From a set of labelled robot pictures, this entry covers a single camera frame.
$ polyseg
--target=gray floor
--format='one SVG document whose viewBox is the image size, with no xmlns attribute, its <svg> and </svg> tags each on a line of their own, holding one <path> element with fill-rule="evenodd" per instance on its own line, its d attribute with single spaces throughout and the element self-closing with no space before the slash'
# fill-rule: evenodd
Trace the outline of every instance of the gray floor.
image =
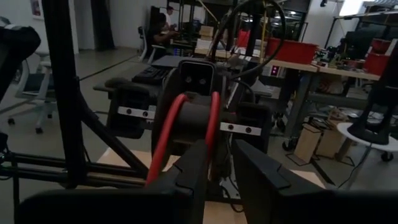
<svg viewBox="0 0 398 224">
<path fill-rule="evenodd" d="M 103 66 L 104 60 L 108 61 L 106 57 L 98 57 L 98 69 Z M 83 80 L 80 83 L 81 91 L 86 101 L 88 102 L 92 110 L 107 111 L 109 108 L 109 100 L 105 93 L 93 91 L 92 87 L 99 82 L 103 82 L 109 78 L 118 77 L 122 74 L 124 77 L 132 76 L 139 70 L 143 70 L 147 65 L 137 63 L 136 59 L 124 62 L 117 65 L 109 70 L 100 73 L 99 75 L 90 77 Z M 80 73 L 89 73 L 93 71 L 90 66 L 79 65 Z M 9 91 L 1 103 L 0 109 L 18 102 L 13 97 L 15 89 L 13 86 L 9 88 Z M 58 122 L 58 115 L 54 114 L 52 119 L 46 120 L 43 129 L 44 133 L 37 135 L 34 130 L 35 115 L 30 114 L 27 116 L 21 116 L 16 118 L 15 126 L 8 126 L 6 123 L 8 114 L 0 115 L 0 130 L 8 133 L 9 135 L 9 148 L 13 152 L 23 152 L 30 154 L 37 154 L 43 156 L 54 156 L 63 158 L 62 151 L 62 139 L 60 132 L 60 125 Z M 100 115 L 101 121 L 105 122 L 106 117 Z M 100 158 L 104 153 L 107 146 L 103 143 L 95 134 L 93 134 L 85 125 L 83 125 L 83 135 L 85 146 L 90 154 L 91 160 L 95 161 Z M 122 142 L 130 149 L 149 151 L 150 150 L 150 132 L 145 132 L 143 138 L 138 140 L 122 139 Z M 283 151 L 281 144 L 283 138 L 272 138 L 269 146 L 269 154 L 274 159 L 283 163 L 289 169 L 296 170 L 307 170 L 314 171 L 312 166 L 298 167 L 293 162 L 285 157 L 286 152 Z M 364 147 L 356 146 L 351 150 L 351 156 L 355 162 L 358 162 Z M 398 162 L 396 160 L 390 163 L 384 163 L 380 160 L 380 153 L 373 151 L 369 156 L 369 159 L 365 162 L 364 168 L 360 173 L 353 189 L 396 189 L 398 187 Z M 326 173 L 337 183 L 341 183 L 348 178 L 352 167 L 343 164 L 330 161 L 328 159 L 322 159 L 320 165 L 324 168 Z M 34 180 L 21 180 L 21 198 L 26 198 L 37 192 L 50 189 L 61 189 L 55 183 L 39 182 Z M 0 182 L 0 222 L 1 223 L 12 223 L 12 182 L 11 180 Z"/>
</svg>

